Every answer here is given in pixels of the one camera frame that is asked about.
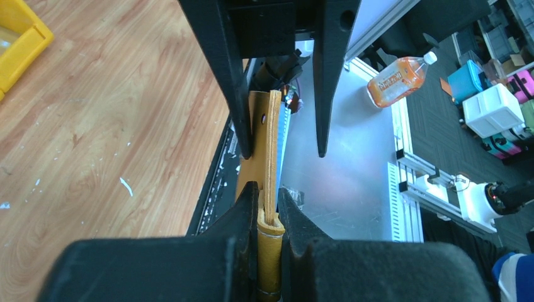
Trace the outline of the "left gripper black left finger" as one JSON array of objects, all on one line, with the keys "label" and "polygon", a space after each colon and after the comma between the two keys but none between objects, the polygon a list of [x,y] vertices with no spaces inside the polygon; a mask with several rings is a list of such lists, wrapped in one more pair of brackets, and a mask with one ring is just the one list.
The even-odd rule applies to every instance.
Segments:
[{"label": "left gripper black left finger", "polygon": [[247,183],[205,232],[187,237],[101,238],[68,245],[39,301],[254,301],[259,189]]}]

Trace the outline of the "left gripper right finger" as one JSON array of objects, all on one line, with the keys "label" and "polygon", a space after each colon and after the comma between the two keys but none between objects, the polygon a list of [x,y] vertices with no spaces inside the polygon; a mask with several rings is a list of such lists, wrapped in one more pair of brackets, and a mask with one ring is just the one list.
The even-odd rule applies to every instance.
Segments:
[{"label": "left gripper right finger", "polygon": [[336,240],[278,193],[284,301],[489,301],[468,255],[447,243]]}]

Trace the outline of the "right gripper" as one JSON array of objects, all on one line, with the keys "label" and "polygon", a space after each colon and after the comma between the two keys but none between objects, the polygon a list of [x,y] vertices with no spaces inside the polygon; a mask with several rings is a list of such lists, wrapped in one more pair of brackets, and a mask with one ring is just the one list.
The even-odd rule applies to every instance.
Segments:
[{"label": "right gripper", "polygon": [[288,55],[298,41],[312,40],[315,126],[319,157],[327,153],[333,98],[360,2],[179,2],[227,102],[245,159],[253,140],[249,89],[242,59]]}]

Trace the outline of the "yellow leather card holder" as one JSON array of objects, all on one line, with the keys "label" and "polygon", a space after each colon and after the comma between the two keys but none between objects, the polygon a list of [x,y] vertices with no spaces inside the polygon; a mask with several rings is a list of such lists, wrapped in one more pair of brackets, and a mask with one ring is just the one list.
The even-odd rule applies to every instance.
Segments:
[{"label": "yellow leather card holder", "polygon": [[282,92],[249,93],[252,156],[241,160],[237,189],[249,181],[258,184],[257,228],[257,300],[281,298],[281,250],[285,227],[276,211],[278,122]]}]

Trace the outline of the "orange drink bottle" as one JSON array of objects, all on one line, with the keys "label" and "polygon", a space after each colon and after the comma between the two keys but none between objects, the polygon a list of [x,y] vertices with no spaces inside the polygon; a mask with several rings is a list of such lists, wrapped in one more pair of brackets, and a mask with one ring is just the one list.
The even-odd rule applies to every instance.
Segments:
[{"label": "orange drink bottle", "polygon": [[438,61],[432,51],[423,57],[402,57],[385,67],[367,84],[372,104],[387,108],[417,91],[425,82],[428,67]]}]

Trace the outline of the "blue storage box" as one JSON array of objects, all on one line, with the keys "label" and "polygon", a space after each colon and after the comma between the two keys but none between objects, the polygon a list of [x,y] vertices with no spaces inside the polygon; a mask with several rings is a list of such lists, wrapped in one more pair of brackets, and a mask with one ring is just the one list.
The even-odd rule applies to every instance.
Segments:
[{"label": "blue storage box", "polygon": [[460,105],[464,100],[484,90],[479,77],[480,73],[482,73],[481,67],[473,60],[468,60],[461,68],[448,76],[447,82],[456,105]]}]

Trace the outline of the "white storage box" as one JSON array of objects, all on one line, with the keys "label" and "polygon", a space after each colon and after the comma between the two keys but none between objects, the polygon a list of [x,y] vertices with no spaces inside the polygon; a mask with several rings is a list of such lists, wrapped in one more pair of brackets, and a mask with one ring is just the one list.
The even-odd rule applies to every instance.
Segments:
[{"label": "white storage box", "polygon": [[481,138],[525,123],[517,98],[499,83],[462,102],[465,124]]}]

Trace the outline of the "left yellow bin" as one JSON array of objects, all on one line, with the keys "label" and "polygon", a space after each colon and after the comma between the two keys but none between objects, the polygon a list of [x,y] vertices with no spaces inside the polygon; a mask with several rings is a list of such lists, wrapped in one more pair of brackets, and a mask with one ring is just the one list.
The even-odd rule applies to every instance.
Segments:
[{"label": "left yellow bin", "polygon": [[53,40],[54,34],[27,3],[1,1],[1,98]]}]

